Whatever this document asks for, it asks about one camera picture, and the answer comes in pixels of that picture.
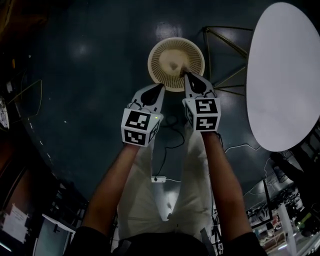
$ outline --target equipment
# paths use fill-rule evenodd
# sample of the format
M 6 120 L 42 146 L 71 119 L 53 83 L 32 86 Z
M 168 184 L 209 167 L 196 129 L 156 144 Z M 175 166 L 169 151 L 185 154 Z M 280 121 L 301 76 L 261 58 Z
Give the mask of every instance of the equipment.
M 124 109 L 121 133 L 122 141 L 147 147 L 159 131 L 164 116 L 160 113 L 165 96 L 162 83 L 138 90 L 132 102 Z
M 221 107 L 212 84 L 201 75 L 183 72 L 186 98 L 182 101 L 185 116 L 194 131 L 216 131 Z M 147 147 L 159 131 L 164 116 L 160 113 L 165 95 L 162 83 L 149 85 L 137 91 L 124 109 L 121 133 L 122 141 Z
M 194 131 L 215 132 L 221 117 L 220 100 L 212 84 L 201 75 L 185 72 L 185 117 Z

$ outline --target paper sign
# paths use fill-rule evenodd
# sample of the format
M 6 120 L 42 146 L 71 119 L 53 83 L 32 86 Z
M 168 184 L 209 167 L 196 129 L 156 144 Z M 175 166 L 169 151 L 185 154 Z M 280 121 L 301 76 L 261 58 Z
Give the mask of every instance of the paper sign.
M 20 222 L 23 226 L 26 224 L 26 220 L 28 217 L 28 215 L 18 209 L 14 204 L 12 205 L 10 216 L 14 217 L 17 223 Z
M 6 215 L 3 223 L 2 230 L 6 233 L 8 233 L 13 238 L 17 239 L 21 243 L 25 242 L 25 236 L 27 233 L 27 227 L 25 227 L 24 224 L 22 224 L 23 221 L 21 219 L 16 218 L 16 216 L 13 215 Z

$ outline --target forearm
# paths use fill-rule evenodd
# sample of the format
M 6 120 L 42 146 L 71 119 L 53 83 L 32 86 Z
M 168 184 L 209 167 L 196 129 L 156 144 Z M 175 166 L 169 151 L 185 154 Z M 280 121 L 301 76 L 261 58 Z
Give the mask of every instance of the forearm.
M 204 132 L 202 137 L 223 238 L 230 241 L 252 231 L 245 211 L 242 189 L 217 135 Z
M 90 200 L 82 225 L 107 235 L 139 147 L 126 144 Z

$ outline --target person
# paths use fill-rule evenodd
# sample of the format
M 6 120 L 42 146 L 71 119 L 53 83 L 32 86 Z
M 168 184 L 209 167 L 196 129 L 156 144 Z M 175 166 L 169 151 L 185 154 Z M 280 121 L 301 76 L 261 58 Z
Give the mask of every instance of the person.
M 209 255 L 202 242 L 203 234 L 210 237 L 213 227 L 212 192 L 223 254 L 267 255 L 251 229 L 241 186 L 218 136 L 214 132 L 192 132 L 189 127 L 185 137 L 181 188 L 168 221 L 160 217 L 153 198 L 154 140 L 145 148 L 125 144 L 98 185 L 82 226 L 64 255 L 110 255 L 109 231 L 116 212 L 120 243 L 112 254 Z

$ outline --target desk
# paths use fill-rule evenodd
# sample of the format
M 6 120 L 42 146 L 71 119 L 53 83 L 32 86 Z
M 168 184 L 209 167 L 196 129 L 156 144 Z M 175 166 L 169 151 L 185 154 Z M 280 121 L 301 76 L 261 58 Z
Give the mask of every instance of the desk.
M 246 102 L 257 142 L 292 148 L 320 114 L 320 37 L 307 16 L 288 3 L 268 7 L 255 28 L 248 57 Z

